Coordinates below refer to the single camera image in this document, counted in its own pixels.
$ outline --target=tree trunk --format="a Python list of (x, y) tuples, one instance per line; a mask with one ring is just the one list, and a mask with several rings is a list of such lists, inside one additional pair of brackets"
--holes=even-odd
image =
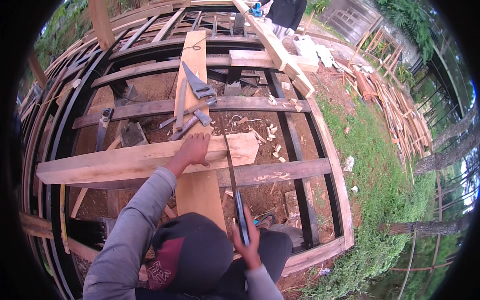
[(472, 123), (473, 117), (477, 114), (477, 102), (473, 104), (473, 107), (470, 111), (460, 120), (460, 122), (453, 124), (447, 130), (439, 133), (437, 137), (433, 140), (433, 149), (437, 150), (443, 143), (445, 143), (449, 138), (453, 136), (458, 136), (461, 133), (464, 133), (465, 130)]
[(457, 147), (448, 153), (433, 153), (424, 157), (415, 164), (414, 175), (420, 175), (432, 170), (441, 170), (461, 160), (473, 148), (480, 144), (480, 126), (469, 132), (466, 138)]
[(419, 82), (415, 83), (415, 85), (413, 86), (412, 89), (413, 89), (415, 92), (418, 92), (418, 91), (420, 90), (420, 88), (425, 84), (425, 82), (427, 82), (427, 80), (430, 79), (430, 77), (431, 77), (432, 75), (433, 75), (433, 72), (432, 72), (430, 69), (428, 69), (428, 71), (427, 71), (427, 73), (425, 74), (425, 76), (424, 76), (422, 79), (420, 79)]
[[(417, 236), (426, 237), (430, 235), (448, 235), (460, 232), (468, 227), (472, 218), (472, 214), (465, 214), (463, 217), (453, 221), (446, 222), (408, 222), (408, 223), (391, 223), (388, 228), (388, 234), (402, 234), (411, 233), (415, 230), (417, 224)], [(378, 225), (378, 231), (385, 231), (387, 229), (386, 223)]]

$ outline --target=grass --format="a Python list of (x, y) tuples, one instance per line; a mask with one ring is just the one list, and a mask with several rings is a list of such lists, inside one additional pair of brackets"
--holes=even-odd
[[(328, 276), (309, 284), (303, 291), (306, 299), (332, 299), (351, 291), (366, 291), (368, 280), (393, 266), (411, 235), (388, 236), (377, 231), (379, 223), (420, 220), (432, 199), (435, 176), (415, 178), (403, 173), (395, 150), (389, 142), (383, 119), (352, 98), (357, 116), (342, 116), (342, 108), (327, 99), (317, 99), (324, 114), (340, 161), (355, 158), (353, 177), (346, 176), (350, 201), (361, 204), (363, 223), (355, 228), (355, 246), (335, 261)], [(348, 134), (345, 127), (350, 127)], [(359, 187), (352, 193), (353, 185)]]

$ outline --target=dirt ground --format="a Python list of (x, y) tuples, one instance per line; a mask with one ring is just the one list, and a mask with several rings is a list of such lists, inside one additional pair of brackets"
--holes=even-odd
[[(321, 31), (315, 25), (312, 25), (311, 30), (316, 30), (321, 34), (330, 34)], [(336, 44), (329, 41), (320, 40), (313, 38), (315, 43), (323, 43), (328, 48), (335, 48), (333, 52), (334, 56), (339, 56), (344, 59), (349, 59), (353, 55), (353, 50), (348, 47), (345, 47), (340, 44)], [(149, 42), (148, 40), (143, 40), (140, 43)], [(297, 54), (291, 38), (286, 38), (283, 41), (285, 48), (292, 54)], [(154, 61), (145, 62), (142, 64), (152, 63)], [(341, 105), (344, 108), (345, 115), (355, 114), (354, 104), (351, 101), (350, 96), (347, 94), (345, 86), (342, 83), (341, 77), (331, 76), (329, 74), (324, 74), (322, 72), (329, 72), (324, 67), (319, 68), (319, 71), (316, 74), (306, 72), (306, 75), (310, 82), (316, 89), (315, 94), (327, 98), (328, 101)], [(288, 77), (284, 74), (277, 74), (278, 80), (280, 82), (290, 83)], [(159, 101), (174, 99), (176, 85), (177, 85), (177, 72), (164, 73), (150, 75), (146, 77), (136, 78), (127, 81), (128, 84), (134, 84), (137, 91), (140, 94), (145, 95), (148, 98), (148, 101)], [(223, 95), (224, 84), (220, 82), (213, 81), (208, 79), (208, 83), (211, 84), (214, 89), (216, 89), (219, 96)], [(289, 85), (290, 89), (283, 89), (285, 98), (297, 98), (291, 84)], [(257, 88), (254, 87), (244, 87), (242, 91), (243, 96), (252, 96)], [(270, 95), (268, 87), (259, 86), (258, 93), (262, 96)], [(90, 107), (89, 113), (101, 110), (103, 107), (113, 107), (113, 93), (110, 87), (102, 87), (98, 90), (92, 105)], [(215, 122), (212, 124), (213, 131), (212, 135), (220, 135), (220, 118), (223, 119), (223, 123), (228, 128), (228, 132), (231, 133), (240, 133), (248, 132), (248, 126), (253, 127), (260, 135), (264, 138), (267, 137), (266, 127), (270, 124), (279, 127), (279, 121), (276, 113), (274, 112), (212, 112), (210, 114), (212, 120)], [(312, 139), (312, 134), (308, 127), (307, 121), (303, 114), (293, 113), (294, 126), (297, 130), (298, 136), (301, 141), (301, 149), (305, 159), (317, 159), (318, 154), (315, 148), (314, 141)], [(155, 116), (150, 117), (150, 122), (143, 126), (145, 136), (149, 143), (160, 143), (168, 139), (167, 133), (172, 130), (170, 125), (167, 128), (162, 130), (157, 130), (158, 125), (172, 117), (171, 115), (164, 116)], [(243, 117), (247, 117), (249, 122), (243, 123), (241, 125), (232, 126), (232, 121), (238, 121)], [(145, 121), (147, 118), (131, 119), (130, 121)], [(106, 149), (112, 141), (117, 136), (117, 130), (120, 121), (111, 122), (107, 135), (104, 141), (104, 149)], [(91, 153), (95, 151), (96, 147), (96, 126), (90, 126), (87, 128), (81, 129), (79, 141), (77, 143), (77, 148), (75, 155), (81, 155), (86, 153)], [(275, 133), (276, 138), (267, 143), (260, 145), (259, 151), (255, 158), (254, 164), (271, 164), (271, 163), (280, 163), (279, 160), (272, 156), (273, 148), (279, 144), (282, 146), (280, 150), (280, 156), (285, 158), (288, 161), (288, 155), (285, 150), (285, 142), (283, 139), (282, 131), (279, 130)], [(344, 157), (339, 156), (340, 163), (343, 164)], [(326, 243), (335, 238), (333, 222), (332, 222), (332, 212), (330, 208), (330, 202), (328, 198), (328, 193), (326, 191), (325, 180), (323, 176), (309, 178), (310, 184), (312, 186), (312, 193), (315, 197), (314, 208), (317, 214), (320, 242)], [(275, 214), (277, 223), (285, 223), (287, 221), (287, 214), (284, 209), (285, 198), (284, 194), (289, 191), (295, 190), (293, 181), (277, 182), (275, 184), (262, 184), (257, 186), (241, 187), (242, 197), (244, 203), (252, 212), (253, 216), (258, 216), (264, 214), (267, 211), (272, 210)], [(75, 200), (77, 199), (80, 188), (70, 187), (70, 197), (69, 197), (69, 207), (72, 210)], [(225, 189), (220, 189), (220, 194), (223, 196)], [(90, 189), (85, 195), (80, 210), (77, 217), (80, 219), (93, 220), (97, 216), (111, 217), (116, 218), (118, 212), (125, 207), (128, 201), (134, 196), (134, 192), (127, 191), (105, 191), (105, 190), (94, 190)], [(168, 205), (171, 208), (176, 206), (175, 199), (171, 199), (168, 202)], [(232, 223), (232, 218), (234, 216), (234, 204), (233, 199), (228, 197), (227, 203), (224, 207), (224, 216), (225, 223), (227, 225), (228, 235), (231, 236), (230, 225)], [(361, 223), (360, 218), (360, 206), (352, 204), (352, 219), (354, 220), (354, 225), (358, 226)], [(168, 221), (169, 218), (163, 214), (160, 223)], [(148, 252), (147, 258), (153, 258), (153, 250), (150, 249)], [(333, 266), (333, 259), (329, 259), (323, 262), (323, 268), (331, 268)], [(89, 268), (89, 262), (79, 259), (78, 260), (80, 273), (84, 276)], [(318, 264), (316, 267), (319, 269), (322, 267), (322, 263)], [(316, 275), (310, 274), (308, 269), (295, 272), (290, 274), (287, 277), (282, 277), (277, 283), (278, 288), (282, 291), (285, 299), (297, 299), (301, 292), (296, 291), (298, 288), (303, 288), (307, 284), (315, 283), (318, 280)]]

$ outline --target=person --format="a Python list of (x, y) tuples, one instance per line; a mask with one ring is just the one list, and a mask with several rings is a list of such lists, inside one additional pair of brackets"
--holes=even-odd
[[(185, 168), (209, 167), (205, 159), (209, 141), (209, 134), (190, 134), (121, 211), (85, 277), (83, 299), (283, 299), (275, 282), (291, 254), (292, 241), (285, 233), (267, 229), (272, 216), (256, 227), (249, 210), (244, 210), (248, 247), (237, 226), (232, 226), (232, 244), (213, 221), (196, 213), (183, 214), (156, 230)], [(150, 288), (137, 288), (150, 244), (156, 254), (146, 265)], [(233, 246), (242, 255), (235, 261)]]
[[(261, 0), (265, 5), (270, 0)], [(264, 23), (281, 41), (286, 36), (291, 36), (300, 24), (307, 0), (274, 0)]]

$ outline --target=black metal frame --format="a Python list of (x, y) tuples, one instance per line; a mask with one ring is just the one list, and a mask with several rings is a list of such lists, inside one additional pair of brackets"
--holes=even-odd
[[(203, 12), (238, 12), (235, 7), (232, 6), (206, 6), (206, 7), (190, 7), (187, 8), (184, 13), (192, 12), (195, 10), (201, 9)], [(43, 117), (40, 129), (43, 132), (45, 128), (47, 119), (49, 115), (54, 116), (53, 123), (51, 125), (50, 133), (48, 135), (45, 149), (44, 157), (42, 161), (50, 161), (55, 159), (61, 159), (65, 157), (72, 156), (76, 149), (76, 144), (80, 134), (80, 130), (72, 129), (74, 120), (77, 117), (85, 115), (92, 103), (93, 98), (95, 97), (96, 91), (98, 88), (91, 88), (92, 82), (105, 74), (108, 74), (111, 71), (119, 70), (120, 67), (135, 64), (142, 61), (148, 60), (157, 60), (165, 61), (174, 56), (179, 56), (183, 49), (182, 39), (175, 40), (165, 40), (161, 41), (160, 45), (155, 48), (142, 50), (142, 46), (132, 48), (128, 56), (125, 56), (121, 59), (111, 59), (113, 48), (119, 43), (120, 40), (127, 34), (128, 30), (124, 31), (119, 35), (114, 45), (112, 45), (108, 50), (105, 51), (93, 51), (92, 53), (83, 57), (85, 53), (93, 49), (93, 45), (87, 47), (85, 51), (82, 51), (81, 54), (77, 55), (74, 59), (63, 62), (61, 65), (64, 68), (70, 67), (75, 68), (80, 64), (87, 62), (82, 71), (77, 74), (77, 77), (82, 78), (80, 85), (74, 90), (70, 91), (65, 101), (57, 106), (55, 101), (51, 102), (51, 105), (48, 107), (48, 110), (44, 116), (37, 116), (38, 109), (35, 109), (32, 112), (32, 116), (29, 119), (28, 126), (31, 128), (31, 123), (35, 117)], [(245, 38), (234, 38), (234, 39), (218, 39), (217, 41), (207, 39), (207, 53), (208, 54), (228, 54), (228, 51), (231, 49), (248, 49), (248, 50), (260, 50), (263, 49), (261, 43), (255, 39), (247, 40)], [(237, 78), (241, 74), (242, 69), (249, 70), (258, 70), (265, 73), (268, 85), (271, 91), (271, 94), (275, 97), (284, 97), (282, 89), (279, 85), (278, 79), (275, 75), (276, 72), (279, 72), (276, 69), (265, 69), (257, 67), (233, 67), (229, 68), (229, 73), (225, 76), (217, 76), (216, 80), (221, 80), (223, 82), (231, 81), (233, 78)], [(61, 67), (57, 67), (53, 72), (52, 76), (59, 74)], [(298, 99), (304, 100), (304, 97), (301, 93), (295, 89), (295, 92), (298, 96)], [(309, 113), (303, 113), (306, 117), (307, 123), (310, 127), (315, 146), (317, 148), (319, 158), (325, 157), (325, 150), (322, 145), (320, 133), (315, 127), (313, 116)], [(289, 161), (299, 161), (303, 160), (303, 154), (301, 152), (300, 141), (298, 135), (295, 131), (292, 122), (292, 116), (290, 112), (278, 111), (277, 116), (280, 122), (280, 127), (284, 136), (286, 149), (288, 152)], [(38, 146), (40, 143), (41, 134), (38, 136), (38, 139), (33, 141), (35, 143), (34, 152), (38, 151)], [(32, 161), (28, 162), (28, 167), (30, 168), (30, 181), (29, 184), (33, 184), (33, 176), (35, 171), (35, 155), (32, 156)], [(341, 215), (338, 208), (338, 195), (334, 188), (334, 181), (331, 174), (325, 175), (325, 183), (327, 185), (327, 192), (330, 199), (330, 204), (333, 214), (333, 223), (335, 230), (335, 237), (340, 237), (343, 234), (342, 225), (341, 225)], [(295, 189), (297, 191), (297, 198), (300, 208), (300, 217), (302, 223), (302, 231), (304, 244), (297, 249), (294, 249), (294, 252), (301, 252), (308, 250), (312, 247), (319, 245), (319, 236), (318, 236), (318, 227), (315, 210), (313, 208), (312, 195), (308, 190), (310, 189), (308, 179), (298, 179), (294, 180)], [(35, 201), (36, 199), (32, 194), (32, 186), (29, 186), (28, 189), (28, 199), (29, 201)], [(60, 228), (60, 185), (45, 185), (42, 184), (42, 188), (39, 191), (41, 195), (40, 199), (43, 201), (43, 214), (47, 217), (48, 220), (52, 223), (53, 231), (53, 240), (49, 240), (48, 243), (48, 253), (54, 261), (54, 269), (52, 272), (55, 272), (60, 279), (62, 291), (65, 295), (72, 299), (78, 299), (82, 296), (82, 285), (83, 283), (78, 276), (78, 268), (76, 266), (76, 260), (71, 254), (67, 254), (64, 251), (64, 246), (62, 244), (61, 238), (61, 228)], [(66, 201), (65, 201), (65, 211), (69, 211), (68, 208), (68, 195), (69, 188), (66, 188)], [(78, 226), (76, 226), (76, 221), (73, 221), (66, 217), (66, 225), (68, 230), (75, 230), (78, 233)], [(85, 241), (92, 242), (93, 240), (98, 241), (98, 236), (95, 239)], [(34, 251), (36, 251), (41, 257), (40, 247), (35, 246)]]

